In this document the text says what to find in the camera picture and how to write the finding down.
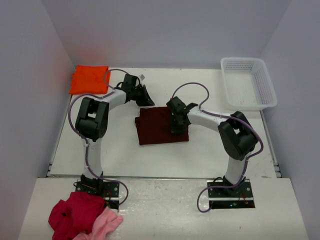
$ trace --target red cloth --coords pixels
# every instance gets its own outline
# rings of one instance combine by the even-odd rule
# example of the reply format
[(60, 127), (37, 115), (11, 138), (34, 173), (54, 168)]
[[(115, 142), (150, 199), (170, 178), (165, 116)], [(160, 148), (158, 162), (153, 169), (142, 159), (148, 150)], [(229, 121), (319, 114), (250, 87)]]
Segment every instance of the red cloth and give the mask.
[(141, 108), (134, 122), (140, 145), (188, 142), (188, 131), (171, 133), (171, 111), (166, 106)]
[(52, 240), (72, 240), (79, 233), (91, 233), (97, 217), (104, 211), (105, 200), (84, 191), (75, 191), (67, 201), (60, 200), (52, 209), (49, 224)]
[[(106, 94), (108, 86), (104, 75), (108, 69), (108, 66), (76, 66), (69, 94)], [(110, 72), (106, 74), (105, 81), (109, 83)]]

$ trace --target dark red towel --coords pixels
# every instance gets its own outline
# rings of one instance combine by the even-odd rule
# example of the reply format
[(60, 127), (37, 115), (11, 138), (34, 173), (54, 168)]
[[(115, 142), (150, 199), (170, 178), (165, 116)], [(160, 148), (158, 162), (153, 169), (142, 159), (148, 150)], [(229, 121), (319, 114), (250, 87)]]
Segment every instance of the dark red towel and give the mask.
[(141, 108), (134, 122), (140, 145), (188, 142), (188, 131), (171, 133), (171, 111), (166, 106)]
[(60, 200), (52, 209), (49, 224), (52, 240), (72, 240), (79, 233), (92, 232), (97, 217), (104, 211), (105, 200), (84, 191), (75, 191), (67, 201)]

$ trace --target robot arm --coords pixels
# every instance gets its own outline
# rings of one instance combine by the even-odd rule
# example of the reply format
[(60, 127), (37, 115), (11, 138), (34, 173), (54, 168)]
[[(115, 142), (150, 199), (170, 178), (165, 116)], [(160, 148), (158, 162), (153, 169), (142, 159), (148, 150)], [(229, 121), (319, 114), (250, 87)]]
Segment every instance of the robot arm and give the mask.
[(126, 74), (121, 86), (116, 87), (106, 97), (99, 100), (90, 97), (82, 99), (75, 122), (75, 129), (86, 138), (86, 141), (82, 139), (86, 166), (81, 175), (81, 183), (96, 189), (98, 192), (101, 180), (89, 171), (88, 166), (97, 176), (103, 175), (101, 142), (107, 131), (109, 111), (129, 101), (135, 101), (139, 107), (155, 105), (147, 92), (146, 86), (137, 85), (137, 80), (138, 77)]
[[(251, 154), (258, 142), (248, 128), (233, 119), (218, 117), (221, 114), (217, 112), (211, 112), (215, 116), (208, 115), (196, 107), (195, 103), (185, 105), (177, 96), (166, 105), (172, 112), (171, 132), (173, 134), (186, 131), (190, 124), (200, 125), (220, 134), (223, 147), (229, 155), (227, 171), (223, 178), (224, 184), (232, 186), (243, 178), (246, 157)], [(249, 124), (244, 114), (239, 111), (234, 114), (224, 114), (224, 116), (231, 116)]]

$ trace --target white wall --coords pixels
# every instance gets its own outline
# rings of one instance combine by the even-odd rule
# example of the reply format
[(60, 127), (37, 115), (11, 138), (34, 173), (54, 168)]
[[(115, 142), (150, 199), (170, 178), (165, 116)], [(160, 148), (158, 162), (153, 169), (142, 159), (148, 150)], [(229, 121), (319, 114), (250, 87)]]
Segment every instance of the white wall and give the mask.
[(0, 239), (16, 240), (63, 121), (73, 65), (39, 0), (0, 7)]
[(259, 57), (291, 0), (42, 0), (74, 64), (220, 68)]
[(266, 122), (311, 240), (320, 236), (319, 13), (319, 0), (293, 0), (262, 54), (278, 99)]

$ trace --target plastic basket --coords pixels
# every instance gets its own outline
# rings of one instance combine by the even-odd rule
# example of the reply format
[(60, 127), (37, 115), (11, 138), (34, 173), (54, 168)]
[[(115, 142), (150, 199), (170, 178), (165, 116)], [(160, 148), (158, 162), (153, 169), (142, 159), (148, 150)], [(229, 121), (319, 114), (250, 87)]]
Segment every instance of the plastic basket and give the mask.
[(225, 57), (221, 60), (227, 107), (259, 111), (277, 105), (266, 64), (259, 58)]

